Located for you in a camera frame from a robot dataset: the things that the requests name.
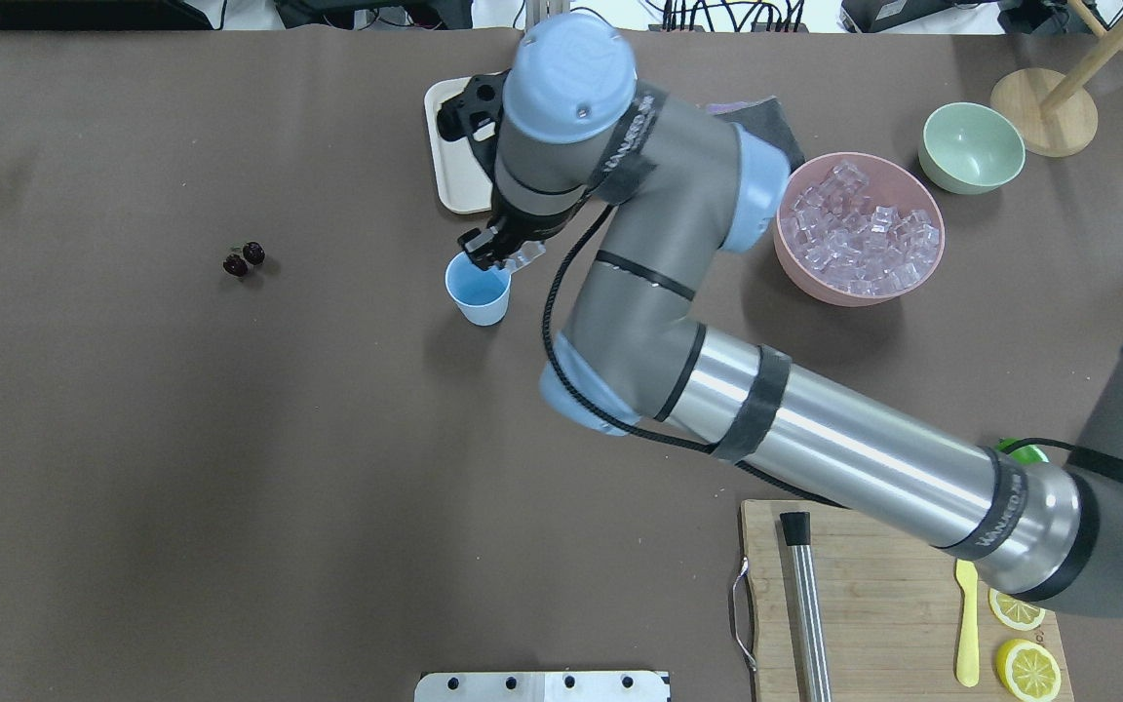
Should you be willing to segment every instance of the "bowl of ice cubes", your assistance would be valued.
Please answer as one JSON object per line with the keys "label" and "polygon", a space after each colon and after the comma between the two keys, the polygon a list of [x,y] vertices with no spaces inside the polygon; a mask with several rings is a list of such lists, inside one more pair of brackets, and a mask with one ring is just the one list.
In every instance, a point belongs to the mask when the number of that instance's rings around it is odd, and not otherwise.
{"label": "bowl of ice cubes", "polygon": [[939,267],[943,218],[926,186],[891,161],[840,152],[800,166],[774,249],[793,283],[831,306],[867,307],[920,288]]}

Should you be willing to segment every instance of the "black tip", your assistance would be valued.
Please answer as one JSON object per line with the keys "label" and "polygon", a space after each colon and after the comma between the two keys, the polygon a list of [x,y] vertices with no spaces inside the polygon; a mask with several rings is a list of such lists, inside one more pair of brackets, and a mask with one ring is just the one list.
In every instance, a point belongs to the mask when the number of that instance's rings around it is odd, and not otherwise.
{"label": "black tip", "polygon": [[787,546],[809,546],[809,512],[783,512],[779,519]]}

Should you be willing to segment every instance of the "wooden cutting board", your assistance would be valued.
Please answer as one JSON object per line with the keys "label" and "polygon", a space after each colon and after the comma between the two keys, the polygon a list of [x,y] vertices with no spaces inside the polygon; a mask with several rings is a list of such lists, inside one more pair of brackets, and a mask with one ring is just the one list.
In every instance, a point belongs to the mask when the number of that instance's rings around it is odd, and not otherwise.
{"label": "wooden cutting board", "polygon": [[792,556],[783,544],[780,512],[811,512],[816,593],[833,698],[838,702],[1016,702],[994,673],[994,650],[1008,639],[1030,639],[1051,650],[1063,681],[1060,702],[1072,702],[1056,614],[1034,631],[1003,626],[979,583],[980,678],[956,683],[956,642],[962,595],[956,560],[855,511],[815,502],[743,502],[743,551],[755,621],[757,699],[803,699],[802,653],[794,644]]}

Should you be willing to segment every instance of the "pink bowl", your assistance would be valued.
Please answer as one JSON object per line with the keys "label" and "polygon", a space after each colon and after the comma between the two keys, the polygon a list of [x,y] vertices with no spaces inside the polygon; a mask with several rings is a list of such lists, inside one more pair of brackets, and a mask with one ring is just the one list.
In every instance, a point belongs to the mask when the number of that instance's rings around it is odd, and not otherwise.
{"label": "pink bowl", "polygon": [[[796,257],[794,257],[792,248],[783,239],[783,227],[779,226],[779,222],[783,218],[794,216],[792,203],[796,201],[800,192],[810,185],[816,185],[816,183],[824,181],[825,174],[830,172],[830,168],[833,168],[843,159],[851,161],[852,164],[856,164],[856,167],[859,167],[868,175],[869,185],[865,188],[864,194],[873,197],[875,203],[895,204],[896,208],[900,208],[901,212],[924,210],[930,213],[934,226],[939,227],[939,256],[934,258],[934,263],[931,263],[926,275],[921,276],[921,280],[916,284],[900,290],[900,292],[886,294],[842,292],[842,290],[823,283],[823,281],[812,275],[809,268],[803,267]],[[787,276],[792,279],[793,283],[798,285],[800,290],[811,294],[811,297],[839,307],[877,306],[878,302],[885,302],[887,299],[898,298],[900,294],[910,292],[910,290],[916,290],[933,275],[935,268],[939,267],[939,262],[943,257],[943,249],[948,246],[948,234],[943,230],[943,215],[939,211],[939,204],[934,202],[926,186],[921,185],[921,181],[913,177],[913,174],[892,164],[891,161],[869,156],[868,154],[857,154],[857,152],[839,152],[839,154],[816,156],[816,158],[809,161],[807,164],[800,166],[787,182],[787,190],[783,195],[783,203],[779,204],[779,212],[777,212],[777,217],[775,218],[774,228],[774,252],[779,257],[779,263],[783,263],[783,270],[787,272]]]}

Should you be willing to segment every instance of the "green bowl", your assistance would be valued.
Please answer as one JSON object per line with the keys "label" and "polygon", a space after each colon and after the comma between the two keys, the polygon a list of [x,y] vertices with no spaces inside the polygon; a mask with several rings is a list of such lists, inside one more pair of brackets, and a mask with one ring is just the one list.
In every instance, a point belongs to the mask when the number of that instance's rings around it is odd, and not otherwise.
{"label": "green bowl", "polygon": [[922,130],[921,167],[959,195],[993,191],[1021,173],[1025,145],[1006,117],[989,107],[952,102],[937,108]]}

